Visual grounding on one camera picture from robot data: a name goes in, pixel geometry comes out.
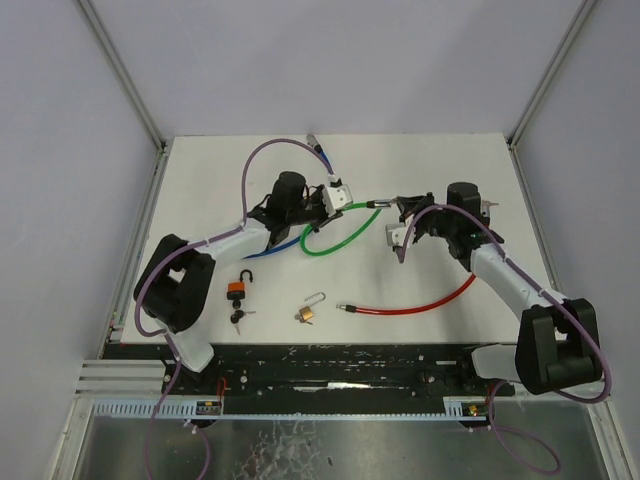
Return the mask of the brass padlock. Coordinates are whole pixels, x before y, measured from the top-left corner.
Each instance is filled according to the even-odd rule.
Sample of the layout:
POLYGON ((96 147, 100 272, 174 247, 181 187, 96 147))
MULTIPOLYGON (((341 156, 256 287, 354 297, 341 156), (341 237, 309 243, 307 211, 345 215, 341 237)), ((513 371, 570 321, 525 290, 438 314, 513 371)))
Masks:
POLYGON ((304 305, 298 310, 294 318, 301 324, 312 325, 314 317, 313 307, 326 299, 324 292, 317 292, 304 300, 304 305))

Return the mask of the black padlock keys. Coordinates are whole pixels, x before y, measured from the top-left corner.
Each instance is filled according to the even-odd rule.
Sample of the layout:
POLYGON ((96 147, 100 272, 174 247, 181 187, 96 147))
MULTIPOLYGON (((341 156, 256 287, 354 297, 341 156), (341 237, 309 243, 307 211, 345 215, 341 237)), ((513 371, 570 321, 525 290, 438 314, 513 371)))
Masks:
POLYGON ((255 311, 245 311, 245 310, 241 310, 241 309, 236 309, 231 315, 230 315, 230 323, 233 325, 236 333, 238 336, 241 335, 241 329, 240 329, 240 323, 241 321, 249 315, 253 315, 255 314, 255 311))

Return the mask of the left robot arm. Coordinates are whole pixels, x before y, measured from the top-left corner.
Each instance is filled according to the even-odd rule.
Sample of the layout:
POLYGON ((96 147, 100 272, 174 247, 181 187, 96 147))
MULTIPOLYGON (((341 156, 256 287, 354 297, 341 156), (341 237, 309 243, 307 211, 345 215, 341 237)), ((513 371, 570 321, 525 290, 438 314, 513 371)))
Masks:
POLYGON ((335 175, 311 188, 303 175, 285 171, 263 201, 228 230, 193 243, 174 234, 163 237, 134 288, 136 329, 145 338, 163 336, 177 362, 203 371, 214 348, 198 322, 214 272, 272 250, 293 226, 320 229, 352 203, 349 187, 335 175))

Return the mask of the green cable lock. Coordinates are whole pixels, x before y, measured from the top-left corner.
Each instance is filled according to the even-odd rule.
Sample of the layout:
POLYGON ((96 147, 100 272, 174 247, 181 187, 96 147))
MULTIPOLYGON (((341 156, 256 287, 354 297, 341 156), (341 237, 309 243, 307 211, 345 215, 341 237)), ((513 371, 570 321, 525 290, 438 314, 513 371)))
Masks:
POLYGON ((316 232, 311 226, 305 227, 298 241, 301 252, 309 258, 326 258, 353 246, 389 208, 384 202, 358 201, 348 206, 344 214, 345 226, 329 227, 328 233, 316 232))

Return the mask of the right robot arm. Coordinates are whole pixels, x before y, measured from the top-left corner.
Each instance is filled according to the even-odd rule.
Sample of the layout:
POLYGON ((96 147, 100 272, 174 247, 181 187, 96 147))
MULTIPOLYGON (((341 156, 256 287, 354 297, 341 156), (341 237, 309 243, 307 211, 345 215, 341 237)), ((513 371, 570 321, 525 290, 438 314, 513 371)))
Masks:
POLYGON ((478 377, 519 383, 536 395, 604 378, 593 305, 542 286, 513 260, 490 226, 493 204, 481 197, 477 185, 450 184, 443 204, 431 193, 392 202, 399 221, 387 226, 386 236, 400 261, 423 236, 443 239, 451 257, 488 285, 519 322, 515 343, 471 351, 478 377))

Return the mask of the orange black padlock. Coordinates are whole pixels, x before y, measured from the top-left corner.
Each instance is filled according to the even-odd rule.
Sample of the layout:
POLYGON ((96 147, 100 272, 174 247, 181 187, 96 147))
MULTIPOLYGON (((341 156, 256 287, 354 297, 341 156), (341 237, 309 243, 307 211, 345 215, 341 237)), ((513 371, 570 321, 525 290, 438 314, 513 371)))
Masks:
POLYGON ((248 277, 250 283, 253 282, 253 272, 243 269, 239 274, 239 279, 230 282, 227 286, 226 299, 231 302, 234 309, 240 309, 242 301, 246 298, 246 282, 244 276, 248 277))

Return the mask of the left aluminium frame post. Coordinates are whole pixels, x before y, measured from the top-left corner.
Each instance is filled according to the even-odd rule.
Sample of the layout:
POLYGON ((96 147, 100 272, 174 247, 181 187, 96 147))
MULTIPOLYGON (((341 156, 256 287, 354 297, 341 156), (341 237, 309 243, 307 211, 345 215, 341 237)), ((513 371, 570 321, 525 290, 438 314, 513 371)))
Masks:
POLYGON ((90 0, 76 0, 74 4, 78 8, 89 30, 92 32, 107 65, 119 84, 125 99, 145 135, 155 150, 162 151, 166 146, 166 139, 152 118, 94 2, 90 0))

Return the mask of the right aluminium frame post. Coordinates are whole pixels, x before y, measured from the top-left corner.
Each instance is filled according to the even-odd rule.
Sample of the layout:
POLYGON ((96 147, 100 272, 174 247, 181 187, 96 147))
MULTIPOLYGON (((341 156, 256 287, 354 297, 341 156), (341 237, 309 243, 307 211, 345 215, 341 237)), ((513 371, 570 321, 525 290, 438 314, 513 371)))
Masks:
POLYGON ((601 4, 599 0, 583 0, 573 15, 568 27, 556 46, 548 64, 538 80, 524 110, 519 116, 515 126, 506 137, 506 143, 510 150, 514 150, 523 139, 525 133, 533 122, 538 110, 552 89, 556 78, 559 76, 565 61, 570 56, 574 45, 582 35, 594 12, 601 4))

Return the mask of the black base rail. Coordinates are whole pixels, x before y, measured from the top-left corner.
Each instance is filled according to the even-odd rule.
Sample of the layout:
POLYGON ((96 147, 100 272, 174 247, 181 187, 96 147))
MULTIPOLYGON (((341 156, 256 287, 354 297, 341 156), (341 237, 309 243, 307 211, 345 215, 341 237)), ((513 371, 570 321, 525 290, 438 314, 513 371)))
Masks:
POLYGON ((174 395, 255 398, 336 392, 396 398, 488 399, 496 382, 471 368, 468 344, 222 345, 200 373, 167 365, 174 395))

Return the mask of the aluminium frame post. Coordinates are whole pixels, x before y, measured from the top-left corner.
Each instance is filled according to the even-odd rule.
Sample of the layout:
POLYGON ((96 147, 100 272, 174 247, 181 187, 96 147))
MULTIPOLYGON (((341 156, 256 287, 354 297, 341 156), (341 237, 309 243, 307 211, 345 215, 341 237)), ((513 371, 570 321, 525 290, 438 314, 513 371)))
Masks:
POLYGON ((107 65, 119 84, 125 99, 145 135, 155 150, 162 151, 166 146, 166 139, 152 118, 94 2, 90 0, 76 0, 74 4, 78 8, 89 30, 92 32, 107 65))
POLYGON ((556 46, 548 64, 538 80, 524 110, 519 116, 515 126, 506 137, 506 143, 510 150, 514 150, 523 139, 525 133, 533 122, 538 110, 552 89, 556 78, 559 76, 565 61, 570 56, 574 45, 582 35, 594 12, 601 4, 599 0, 583 0, 573 15, 568 27, 556 46))

